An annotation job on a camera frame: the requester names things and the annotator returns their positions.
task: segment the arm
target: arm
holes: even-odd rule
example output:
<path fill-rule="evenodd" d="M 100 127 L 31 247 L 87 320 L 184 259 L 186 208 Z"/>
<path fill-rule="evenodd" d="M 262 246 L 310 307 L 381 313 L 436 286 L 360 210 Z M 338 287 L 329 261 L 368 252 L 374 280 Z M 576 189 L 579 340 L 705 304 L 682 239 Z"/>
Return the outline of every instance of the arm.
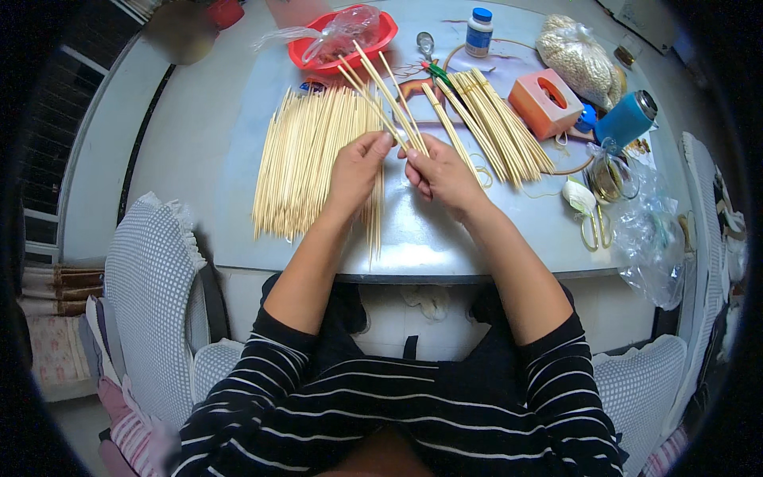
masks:
<path fill-rule="evenodd" d="M 428 134 L 424 142 L 430 158 L 409 150 L 406 175 L 426 200 L 437 197 L 466 226 L 490 266 L 517 344 L 554 331 L 572 313 L 554 275 L 490 202 L 454 149 Z"/>
<path fill-rule="evenodd" d="M 276 320 L 318 334 L 350 221 L 371 195 L 392 144 L 392 136 L 379 131 L 340 150 L 324 209 L 265 300 L 264 308 Z"/>
<path fill-rule="evenodd" d="M 562 287 L 454 149 L 423 137 L 430 158 L 409 150 L 406 176 L 425 200 L 438 198 L 485 254 L 526 363 L 528 408 L 546 427 L 554 453 L 572 473 L 621 475 L 591 351 Z"/>
<path fill-rule="evenodd" d="M 300 385 L 353 214 L 392 144 L 388 133 L 368 133 L 339 152 L 324 209 L 260 308 L 241 359 L 180 430 L 173 475 L 199 475 L 214 465 L 223 458 L 221 445 L 236 440 L 240 428 L 253 432 L 262 414 Z"/>

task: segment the white bag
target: white bag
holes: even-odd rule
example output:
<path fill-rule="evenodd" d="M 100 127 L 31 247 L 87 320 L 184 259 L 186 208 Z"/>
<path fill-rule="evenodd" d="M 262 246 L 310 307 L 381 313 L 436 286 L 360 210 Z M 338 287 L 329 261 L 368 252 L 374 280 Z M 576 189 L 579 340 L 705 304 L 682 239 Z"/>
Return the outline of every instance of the white bag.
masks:
<path fill-rule="evenodd" d="M 564 15 L 549 15 L 535 45 L 543 62 L 583 98 L 607 111 L 620 101 L 620 77 L 591 29 Z"/>

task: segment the white bottle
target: white bottle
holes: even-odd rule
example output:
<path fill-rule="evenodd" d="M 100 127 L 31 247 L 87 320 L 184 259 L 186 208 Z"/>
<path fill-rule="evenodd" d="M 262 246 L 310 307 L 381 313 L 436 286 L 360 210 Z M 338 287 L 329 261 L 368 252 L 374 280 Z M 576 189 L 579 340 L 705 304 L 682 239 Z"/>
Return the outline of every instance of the white bottle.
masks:
<path fill-rule="evenodd" d="M 485 58 L 490 50 L 493 37 L 493 13 L 486 8 L 475 8 L 467 22 L 466 53 L 477 58 Z"/>

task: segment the wall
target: wall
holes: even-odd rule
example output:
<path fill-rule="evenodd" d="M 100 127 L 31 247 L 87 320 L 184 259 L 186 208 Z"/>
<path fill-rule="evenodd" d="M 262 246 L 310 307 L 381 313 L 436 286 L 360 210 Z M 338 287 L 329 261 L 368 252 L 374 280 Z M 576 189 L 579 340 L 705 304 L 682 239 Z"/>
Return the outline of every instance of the wall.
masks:
<path fill-rule="evenodd" d="M 61 206 L 63 262 L 106 255 L 117 226 L 127 163 L 168 67 L 138 38 L 127 45 L 96 93 L 64 179 L 68 196 Z"/>

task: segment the white table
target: white table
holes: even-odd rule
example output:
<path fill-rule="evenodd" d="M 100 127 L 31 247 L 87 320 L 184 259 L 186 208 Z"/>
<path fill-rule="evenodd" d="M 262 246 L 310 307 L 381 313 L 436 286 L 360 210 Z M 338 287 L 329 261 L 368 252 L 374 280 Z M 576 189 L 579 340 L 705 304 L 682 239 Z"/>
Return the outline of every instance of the white table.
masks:
<path fill-rule="evenodd" d="M 429 2 L 414 0 L 388 0 L 376 5 L 389 12 L 400 26 L 391 44 L 392 50 L 415 49 L 417 32 L 428 30 L 435 35 L 435 57 L 444 58 L 463 42 L 465 25 L 448 24 L 447 28 L 441 28 L 437 20 L 465 19 L 471 9 L 481 3 L 438 2 L 435 11 L 427 8 L 431 5 Z M 489 8 L 494 12 L 494 37 L 528 45 L 534 43 L 544 15 L 503 5 L 491 4 Z M 214 263 L 232 272 L 282 269 L 296 246 L 272 237 L 252 240 L 250 212 L 265 129 L 248 123 L 251 131 L 243 136 L 240 128 L 246 128 L 247 124 L 240 119 L 254 118 L 256 114 L 269 117 L 286 85 L 299 82 L 301 77 L 282 48 L 261 53 L 256 62 L 252 61 L 247 46 L 272 27 L 272 20 L 256 17 L 266 15 L 259 4 L 250 2 L 245 9 L 244 19 L 222 33 L 208 58 L 173 73 L 146 132 L 130 189 L 130 202 L 154 189 L 162 199 L 180 198 L 190 203 L 197 216 L 197 235 L 208 242 Z M 557 11 L 574 14 L 561 8 Z M 616 25 L 608 27 L 622 30 Z M 615 48 L 601 38 L 600 42 L 607 51 Z M 260 85 L 277 85 L 278 93 L 253 95 L 255 77 Z M 629 89 L 647 89 L 661 110 L 661 94 L 671 93 L 652 88 L 637 65 L 633 73 L 629 72 Z M 251 115 L 249 109 L 258 111 Z M 679 211 L 686 211 L 691 203 L 674 135 L 667 121 L 660 125 L 660 130 L 652 133 L 657 166 L 674 187 L 673 196 L 679 201 Z M 439 126 L 430 130 L 439 131 L 438 135 L 445 137 Z M 462 139 L 467 147 L 473 143 L 467 131 L 463 131 Z M 553 159 L 558 156 L 554 149 L 547 150 Z M 561 159 L 559 168 L 578 165 L 579 157 L 573 156 Z M 369 268 L 365 241 L 356 231 L 346 248 L 341 271 L 367 282 L 468 282 L 486 273 L 465 231 L 438 206 L 416 199 L 402 175 L 402 162 L 389 157 L 386 167 L 387 213 L 382 224 L 381 259 Z M 168 181 L 171 174 L 183 176 L 185 180 Z M 563 177 L 545 178 L 540 183 L 526 185 L 525 190 L 530 195 L 557 192 L 564 180 Z M 488 190 L 488 195 L 507 212 L 553 272 L 561 276 L 600 275 L 612 273 L 622 264 L 611 249 L 596 253 L 585 249 L 580 238 L 580 222 L 574 220 L 571 209 L 560 197 L 530 199 L 509 185 L 497 183 Z M 402 218 L 414 219 L 402 221 Z"/>

